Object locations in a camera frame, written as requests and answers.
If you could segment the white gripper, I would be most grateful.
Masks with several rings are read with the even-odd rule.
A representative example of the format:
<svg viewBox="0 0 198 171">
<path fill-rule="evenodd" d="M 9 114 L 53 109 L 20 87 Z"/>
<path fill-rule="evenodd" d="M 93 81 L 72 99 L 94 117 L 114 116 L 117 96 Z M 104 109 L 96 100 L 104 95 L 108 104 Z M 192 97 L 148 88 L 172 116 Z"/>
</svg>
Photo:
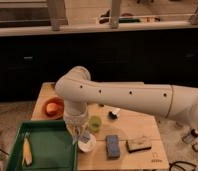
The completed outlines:
<svg viewBox="0 0 198 171">
<path fill-rule="evenodd" d="M 66 128 L 71 135 L 81 135 L 87 126 L 88 114 L 84 113 L 81 115 L 69 115 L 65 112 L 63 119 L 65 121 Z"/>
</svg>

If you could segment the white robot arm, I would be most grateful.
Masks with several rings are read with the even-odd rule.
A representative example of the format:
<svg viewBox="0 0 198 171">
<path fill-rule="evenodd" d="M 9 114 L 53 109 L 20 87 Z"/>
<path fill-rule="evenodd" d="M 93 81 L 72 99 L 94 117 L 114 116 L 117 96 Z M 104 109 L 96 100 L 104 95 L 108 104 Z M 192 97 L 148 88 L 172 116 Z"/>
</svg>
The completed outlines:
<svg viewBox="0 0 198 171">
<path fill-rule="evenodd" d="M 99 103 L 169 118 L 198 130 L 198 88 L 136 82 L 95 82 L 83 66 L 58 79 L 56 94 L 64 100 L 63 118 L 72 136 L 88 118 L 88 103 Z"/>
</svg>

